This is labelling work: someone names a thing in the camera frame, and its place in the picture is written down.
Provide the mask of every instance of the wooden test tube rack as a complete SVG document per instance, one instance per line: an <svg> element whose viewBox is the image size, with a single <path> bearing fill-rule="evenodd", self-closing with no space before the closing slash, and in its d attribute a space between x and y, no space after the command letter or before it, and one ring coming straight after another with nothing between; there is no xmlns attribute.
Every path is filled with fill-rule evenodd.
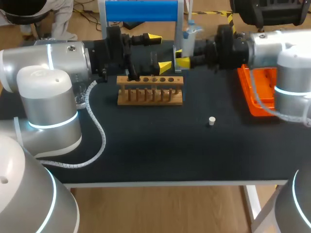
<svg viewBox="0 0 311 233"><path fill-rule="evenodd" d="M141 76L139 81L128 81L127 76L118 76L121 86L118 105L182 105L182 76Z"/></svg>

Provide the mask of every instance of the black table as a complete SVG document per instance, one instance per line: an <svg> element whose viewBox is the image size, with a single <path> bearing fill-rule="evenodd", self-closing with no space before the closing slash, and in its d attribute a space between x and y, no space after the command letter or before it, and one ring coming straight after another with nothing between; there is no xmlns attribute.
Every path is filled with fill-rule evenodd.
<svg viewBox="0 0 311 233"><path fill-rule="evenodd" d="M133 48L134 61L149 59L151 50L158 52L159 61L172 60L172 42L163 42ZM236 71L200 67L183 75L182 106L118 106L116 77L97 85L90 103L107 138L102 156L80 169L48 169L72 186L277 183L308 160L311 131L275 117L251 116ZM6 91L0 112L0 119L25 117L18 94ZM210 116L216 117L213 127L207 126ZM100 134L86 110L79 111L79 119L80 146L53 160L80 163L99 150Z"/></svg>

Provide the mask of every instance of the blue bar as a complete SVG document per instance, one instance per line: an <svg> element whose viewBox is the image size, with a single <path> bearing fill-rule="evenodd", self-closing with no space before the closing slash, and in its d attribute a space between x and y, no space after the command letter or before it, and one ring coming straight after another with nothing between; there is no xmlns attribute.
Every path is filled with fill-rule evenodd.
<svg viewBox="0 0 311 233"><path fill-rule="evenodd" d="M106 1L106 18L111 21L177 21L177 1Z"/></svg>

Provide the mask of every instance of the coiled white cable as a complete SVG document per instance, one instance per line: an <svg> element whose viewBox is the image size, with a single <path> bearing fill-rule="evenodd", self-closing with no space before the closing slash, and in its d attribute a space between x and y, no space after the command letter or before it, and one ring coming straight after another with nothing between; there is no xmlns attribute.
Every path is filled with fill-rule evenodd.
<svg viewBox="0 0 311 233"><path fill-rule="evenodd" d="M250 69L249 70L250 73L250 77L251 77L251 82L252 82L252 88L256 97L257 102L259 103L259 105L268 113L279 117L280 119L284 120L284 121L288 121L288 122L295 122L295 123L304 123L305 126L307 127L311 127L311 119L307 118L307 114L308 114L308 110L310 108L311 105L311 99L308 101L308 103L305 106L304 112L303 112L303 116L299 117L299 116L289 116L289 115L285 115L282 113L279 113L277 111L272 111L271 109L267 108L260 100L259 95L257 93L257 89L256 89L256 83L255 83L255 78L254 78L254 74L253 74L253 70Z"/></svg>
<svg viewBox="0 0 311 233"><path fill-rule="evenodd" d="M101 154L103 153L105 146L106 146L106 135L105 132L102 128L102 126L100 125L100 123L98 122L98 120L96 119L96 117L94 116L91 107L89 105L89 95L91 93L91 90L93 89L93 87L95 87L97 85L96 81L93 81L90 86L87 88L86 90L86 110L89 114L89 116L91 117L91 119L94 121L96 127L98 128L99 132L101 133L102 136L102 146L100 148L100 150L97 152L97 154L91 158L90 160L84 162L84 163L80 163L80 164L65 164L65 163L60 163L60 162L54 162L54 161L47 161L47 160L40 160L41 164L44 165L51 165L51 166L58 166L58 167L63 167L63 168L81 168L84 166L87 166L91 163L93 163L95 160L97 160Z"/></svg>

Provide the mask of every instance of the glowing blue light ring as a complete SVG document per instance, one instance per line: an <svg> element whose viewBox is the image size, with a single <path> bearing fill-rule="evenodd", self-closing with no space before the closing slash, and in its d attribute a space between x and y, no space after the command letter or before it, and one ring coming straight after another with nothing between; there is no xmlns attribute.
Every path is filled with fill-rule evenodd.
<svg viewBox="0 0 311 233"><path fill-rule="evenodd" d="M70 118L69 120L66 120L62 123L58 123L58 124L55 124L55 125L34 125L30 122L28 122L30 124L31 127L34 127L34 128L37 128L37 129L51 129L51 128L56 128L56 127L60 127L60 126L63 126L63 125L66 125L68 124L69 122L73 121L76 117L78 116L78 112L76 112L76 114Z"/></svg>
<svg viewBox="0 0 311 233"><path fill-rule="evenodd" d="M52 178L52 182L53 182L53 199L52 199L52 204L51 204L50 210L49 210L47 216L45 217L45 220L43 221L43 223L41 224L41 226L39 227L39 229L35 233L41 233L42 230L44 229L44 227L47 225L47 223L48 223L48 221L52 215L52 212L54 210L54 206L55 206L55 202L56 202L56 182L55 182L54 176L50 173L50 171L49 170L47 170L47 171L50 174L50 176Z"/></svg>
<svg viewBox="0 0 311 233"><path fill-rule="evenodd" d="M299 170L297 170L295 176L294 176L294 179L293 179L293 185L292 185L292 190L293 190L293 197L294 197L294 202L295 202L295 205L296 205L296 208L298 210L298 212L300 213L302 219L305 221L305 223L311 228L311 223L309 222L309 220L307 219L307 217L304 215L304 213L302 212L299 204L298 204L298 201L297 201L297 197L296 197L296 193L295 193L295 180L296 180L296 175L298 173Z"/></svg>
<svg viewBox="0 0 311 233"><path fill-rule="evenodd" d="M291 92L291 91L284 91L278 88L277 86L274 87L274 90L284 94L284 95L289 95L289 96L309 96L311 95L311 92Z"/></svg>

